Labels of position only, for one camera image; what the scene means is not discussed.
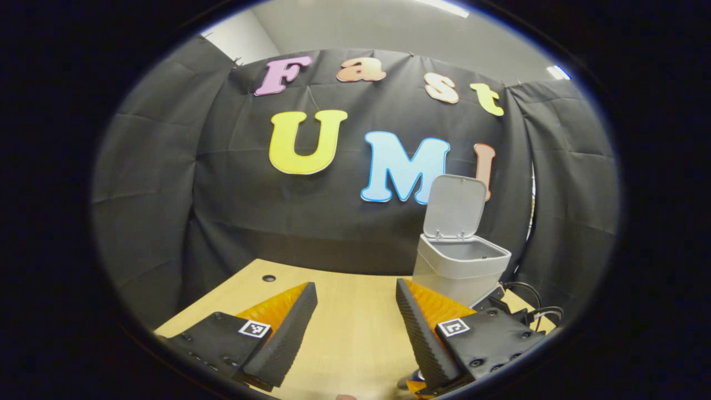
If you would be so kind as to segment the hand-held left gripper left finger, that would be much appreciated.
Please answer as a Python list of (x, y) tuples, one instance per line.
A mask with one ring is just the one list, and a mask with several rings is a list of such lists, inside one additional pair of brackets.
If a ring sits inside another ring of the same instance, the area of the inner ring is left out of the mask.
[(302, 283), (238, 314), (211, 312), (158, 339), (206, 371), (271, 392), (294, 364), (317, 304), (315, 283)]

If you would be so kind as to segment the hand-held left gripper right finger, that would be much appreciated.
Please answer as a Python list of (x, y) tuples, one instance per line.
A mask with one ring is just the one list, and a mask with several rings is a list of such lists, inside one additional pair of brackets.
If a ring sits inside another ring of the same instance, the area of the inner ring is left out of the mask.
[(482, 380), (546, 335), (493, 308), (473, 311), (410, 279), (397, 279), (395, 301), (422, 380), (437, 392)]

